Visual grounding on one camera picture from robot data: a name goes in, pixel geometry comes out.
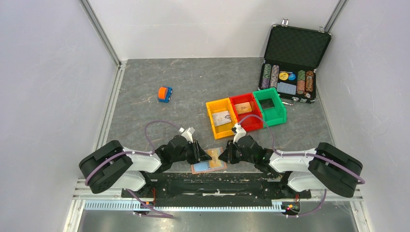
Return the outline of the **tan leather card holder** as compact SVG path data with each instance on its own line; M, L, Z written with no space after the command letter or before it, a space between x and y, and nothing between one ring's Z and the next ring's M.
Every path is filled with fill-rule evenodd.
M219 156L223 151L224 150L222 147L205 150L205 152L211 157L211 160L191 165L192 174L201 174L227 169L227 163L219 159Z

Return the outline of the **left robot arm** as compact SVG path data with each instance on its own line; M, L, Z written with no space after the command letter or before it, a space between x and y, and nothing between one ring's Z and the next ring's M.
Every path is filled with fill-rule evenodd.
M79 162L79 169L92 193L99 194L110 188L130 189L140 197L148 196L152 184L147 173L162 173L175 162L189 164L210 161L212 158L197 140L176 135L154 152L131 150L112 140Z

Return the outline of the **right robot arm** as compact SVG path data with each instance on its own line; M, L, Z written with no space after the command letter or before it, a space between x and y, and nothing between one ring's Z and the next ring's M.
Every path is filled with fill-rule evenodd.
M304 151L263 148L251 136L230 140L219 159L229 164L252 163L263 173L286 175L279 191L285 197L311 189L328 189L346 198L354 195L363 164L329 143Z

